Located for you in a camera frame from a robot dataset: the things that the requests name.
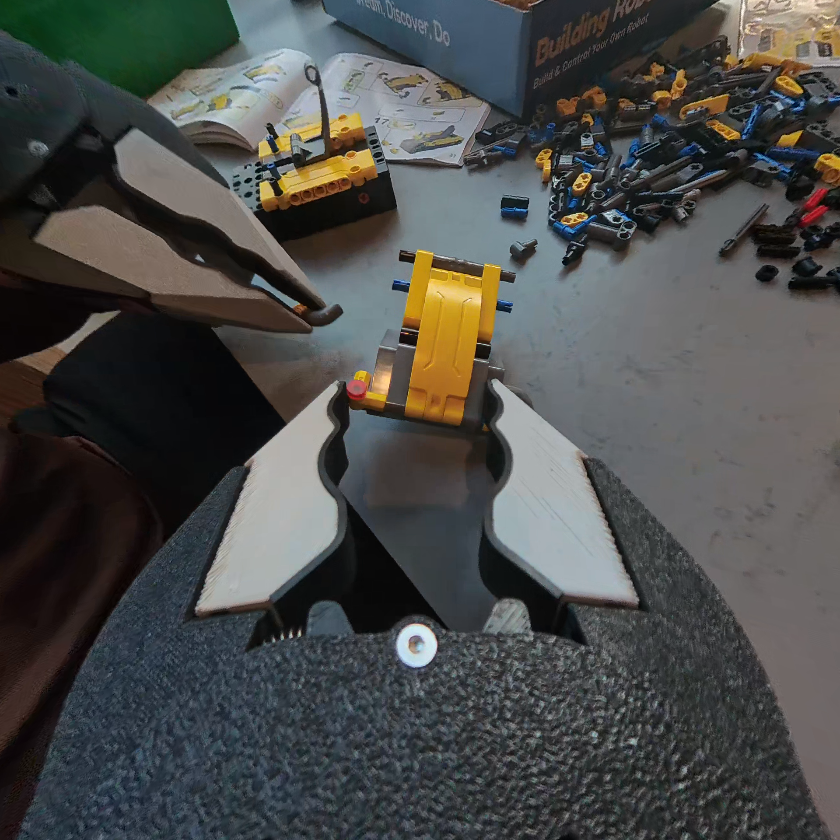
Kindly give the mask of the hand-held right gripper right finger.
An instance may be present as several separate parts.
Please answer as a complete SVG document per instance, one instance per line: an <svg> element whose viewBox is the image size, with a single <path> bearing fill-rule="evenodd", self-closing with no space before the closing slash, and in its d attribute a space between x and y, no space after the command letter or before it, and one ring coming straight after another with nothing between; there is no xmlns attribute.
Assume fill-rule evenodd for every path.
<svg viewBox="0 0 840 840"><path fill-rule="evenodd" d="M500 380L487 384L486 405L490 568L558 602L639 607L585 453Z"/></svg>

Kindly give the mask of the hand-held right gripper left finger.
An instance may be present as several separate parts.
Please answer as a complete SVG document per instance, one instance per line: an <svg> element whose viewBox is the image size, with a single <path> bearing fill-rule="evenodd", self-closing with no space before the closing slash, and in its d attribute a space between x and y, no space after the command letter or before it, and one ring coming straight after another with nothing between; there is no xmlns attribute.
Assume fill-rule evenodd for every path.
<svg viewBox="0 0 840 840"><path fill-rule="evenodd" d="M247 462L247 476L196 602L196 616L274 607L305 616L356 572L340 481L349 461L346 384L330 384Z"/></svg>

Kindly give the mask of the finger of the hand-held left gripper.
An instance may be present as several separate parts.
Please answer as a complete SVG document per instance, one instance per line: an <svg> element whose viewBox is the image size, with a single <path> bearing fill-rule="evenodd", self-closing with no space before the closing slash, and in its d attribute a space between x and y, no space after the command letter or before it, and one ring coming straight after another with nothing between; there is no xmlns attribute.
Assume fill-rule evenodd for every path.
<svg viewBox="0 0 840 840"><path fill-rule="evenodd" d="M158 311L214 326L273 333L311 333L312 326L265 292L238 285L219 269L177 255L163 238L107 208L49 215L34 237L42 252L68 258L125 297L145 292Z"/></svg>
<svg viewBox="0 0 840 840"><path fill-rule="evenodd" d="M327 302L237 194L138 129L115 145L114 178L140 206L180 233L219 248L307 309Z"/></svg>

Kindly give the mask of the yellow panel vehicle assembly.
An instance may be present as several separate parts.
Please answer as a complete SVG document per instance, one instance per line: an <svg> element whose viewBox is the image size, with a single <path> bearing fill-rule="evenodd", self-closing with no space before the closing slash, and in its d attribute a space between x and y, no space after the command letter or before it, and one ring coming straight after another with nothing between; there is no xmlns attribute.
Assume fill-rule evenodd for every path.
<svg viewBox="0 0 840 840"><path fill-rule="evenodd" d="M512 311L500 286L517 275L423 249L402 249L398 258L413 269L409 280L392 283L406 295L402 322L386 331L373 371L347 382L350 408L481 433L487 384L505 374L491 356L497 315Z"/></svg>

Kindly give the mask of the grey desk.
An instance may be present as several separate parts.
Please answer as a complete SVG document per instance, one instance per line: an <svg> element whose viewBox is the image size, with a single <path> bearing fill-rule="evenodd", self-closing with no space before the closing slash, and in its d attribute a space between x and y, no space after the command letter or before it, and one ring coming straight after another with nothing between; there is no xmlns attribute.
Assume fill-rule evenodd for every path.
<svg viewBox="0 0 840 840"><path fill-rule="evenodd" d="M752 640L789 722L817 809L838 837L838 295L756 280L755 248L719 259L783 189L707 191L684 227L625 255L589 247L564 270L531 155L487 169L391 164L395 213L286 246L343 316L310 336L222 328L219 337L285 418L329 382L370 370L399 323L400 249L510 266L493 348L507 382L609 465L688 550ZM528 196L525 219L500 216Z"/></svg>

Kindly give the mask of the green box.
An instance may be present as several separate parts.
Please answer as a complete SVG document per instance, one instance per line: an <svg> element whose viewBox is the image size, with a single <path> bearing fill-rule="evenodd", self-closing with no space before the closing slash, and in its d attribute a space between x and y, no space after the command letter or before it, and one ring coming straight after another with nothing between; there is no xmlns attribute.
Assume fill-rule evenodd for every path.
<svg viewBox="0 0 840 840"><path fill-rule="evenodd" d="M2 1L1 29L141 98L239 41L227 1Z"/></svg>

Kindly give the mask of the black base yellow panel assembly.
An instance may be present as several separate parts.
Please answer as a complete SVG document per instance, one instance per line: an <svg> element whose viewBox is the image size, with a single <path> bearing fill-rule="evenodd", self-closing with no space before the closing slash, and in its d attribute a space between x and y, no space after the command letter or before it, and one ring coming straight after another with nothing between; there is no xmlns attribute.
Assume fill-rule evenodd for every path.
<svg viewBox="0 0 840 840"><path fill-rule="evenodd" d="M268 122L257 158L228 177L279 243L397 209L376 129L357 112L331 118L319 69L308 63L303 71L318 91L320 120L285 133Z"/></svg>

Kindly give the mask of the open instruction booklet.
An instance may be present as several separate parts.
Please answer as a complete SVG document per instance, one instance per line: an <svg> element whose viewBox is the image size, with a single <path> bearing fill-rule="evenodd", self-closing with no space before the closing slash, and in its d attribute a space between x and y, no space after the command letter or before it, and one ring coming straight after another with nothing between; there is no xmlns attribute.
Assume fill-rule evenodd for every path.
<svg viewBox="0 0 840 840"><path fill-rule="evenodd" d="M311 62L277 49L228 67L184 70L149 104L195 144L268 154L269 123L281 137L320 133L319 94L304 73ZM373 127L389 162L461 166L490 113L487 102L424 67L341 53L320 76L333 138L350 135L345 123Z"/></svg>

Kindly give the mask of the cardboard kit box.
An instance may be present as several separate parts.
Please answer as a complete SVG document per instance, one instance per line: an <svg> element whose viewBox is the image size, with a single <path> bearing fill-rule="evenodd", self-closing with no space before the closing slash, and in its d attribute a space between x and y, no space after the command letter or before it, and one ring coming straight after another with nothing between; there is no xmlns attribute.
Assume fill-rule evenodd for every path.
<svg viewBox="0 0 840 840"><path fill-rule="evenodd" d="M712 1L324 1L390 51L524 116L644 56Z"/></svg>

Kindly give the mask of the grey axle beam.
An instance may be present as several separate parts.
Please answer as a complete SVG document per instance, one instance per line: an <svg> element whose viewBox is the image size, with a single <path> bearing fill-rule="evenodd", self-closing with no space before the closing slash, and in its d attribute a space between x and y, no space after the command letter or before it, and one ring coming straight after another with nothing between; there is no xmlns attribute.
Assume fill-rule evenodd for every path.
<svg viewBox="0 0 840 840"><path fill-rule="evenodd" d="M763 220L770 210L770 205L763 203L758 206L738 227L738 229L727 238L719 248L718 256L726 259L732 255L741 245L743 240L752 232L755 226Z"/></svg>

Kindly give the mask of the pile of small building pieces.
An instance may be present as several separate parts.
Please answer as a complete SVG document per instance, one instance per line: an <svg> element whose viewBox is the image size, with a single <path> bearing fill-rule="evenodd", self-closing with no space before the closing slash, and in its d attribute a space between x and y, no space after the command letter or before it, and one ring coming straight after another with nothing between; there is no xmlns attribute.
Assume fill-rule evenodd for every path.
<svg viewBox="0 0 840 840"><path fill-rule="evenodd" d="M621 254L637 233L686 226L704 192L780 186L792 210L778 224L767 213L742 242L761 260L756 280L771 284L787 265L789 291L838 292L838 266L821 261L838 257L838 104L838 79L823 70L769 53L739 59L719 37L675 60L654 52L609 88L541 103L530 122L483 129L463 162L533 152L564 253L586 235Z"/></svg>

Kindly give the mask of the yellow black sticker sheet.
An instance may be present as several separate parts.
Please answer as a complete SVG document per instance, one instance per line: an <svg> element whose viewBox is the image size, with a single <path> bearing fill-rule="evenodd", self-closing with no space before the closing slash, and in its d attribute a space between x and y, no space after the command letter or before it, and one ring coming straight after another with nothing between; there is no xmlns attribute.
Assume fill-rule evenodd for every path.
<svg viewBox="0 0 840 840"><path fill-rule="evenodd" d="M838 1L741 1L738 57L769 53L839 67Z"/></svg>

